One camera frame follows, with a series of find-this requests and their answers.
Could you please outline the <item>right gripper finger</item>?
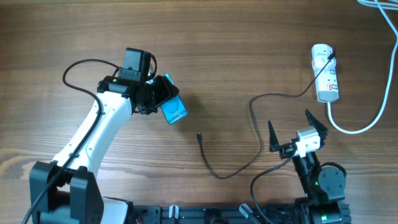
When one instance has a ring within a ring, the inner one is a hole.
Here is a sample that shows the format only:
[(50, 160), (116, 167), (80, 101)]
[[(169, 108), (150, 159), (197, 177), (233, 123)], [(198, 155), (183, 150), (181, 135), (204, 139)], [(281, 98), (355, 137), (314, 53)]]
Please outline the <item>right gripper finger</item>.
[(280, 148), (279, 141), (271, 121), (268, 121), (268, 127), (269, 127), (269, 151), (270, 152), (279, 151)]
[(313, 126), (319, 133), (320, 139), (325, 140), (328, 136), (328, 128), (323, 125), (319, 120), (317, 120), (308, 109), (305, 110), (305, 115), (309, 124)]

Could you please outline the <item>turquoise screen smartphone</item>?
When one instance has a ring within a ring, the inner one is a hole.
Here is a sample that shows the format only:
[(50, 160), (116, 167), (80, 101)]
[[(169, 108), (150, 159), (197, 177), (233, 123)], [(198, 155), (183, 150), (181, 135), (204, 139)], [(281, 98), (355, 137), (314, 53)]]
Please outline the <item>turquoise screen smartphone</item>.
[(161, 109), (169, 124), (174, 124), (188, 115), (188, 111), (179, 95), (164, 103)]

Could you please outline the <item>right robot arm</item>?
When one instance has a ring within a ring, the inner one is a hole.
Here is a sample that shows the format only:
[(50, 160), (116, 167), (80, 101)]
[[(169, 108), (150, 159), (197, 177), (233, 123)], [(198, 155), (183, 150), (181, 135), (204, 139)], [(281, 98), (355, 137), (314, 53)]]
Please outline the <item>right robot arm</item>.
[(265, 212), (273, 223), (351, 223), (349, 205), (342, 202), (346, 171), (334, 162), (320, 163), (315, 151), (325, 145), (328, 129), (309, 110), (305, 114), (310, 126), (298, 130), (297, 137), (286, 144), (279, 144), (268, 122), (270, 152), (293, 162), (305, 196), (291, 204), (267, 205)]

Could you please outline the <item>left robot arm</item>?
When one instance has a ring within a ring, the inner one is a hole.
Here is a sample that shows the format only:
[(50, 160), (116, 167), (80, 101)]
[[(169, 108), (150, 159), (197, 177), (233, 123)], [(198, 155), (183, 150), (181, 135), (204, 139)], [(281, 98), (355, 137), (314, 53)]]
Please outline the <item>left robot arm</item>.
[(69, 143), (49, 162), (36, 162), (29, 174), (31, 207), (27, 223), (140, 223), (131, 201), (102, 196), (97, 175), (115, 135), (135, 114), (162, 110), (167, 120), (184, 112), (169, 74), (157, 74), (150, 52), (128, 48), (122, 66), (104, 77), (94, 103)]

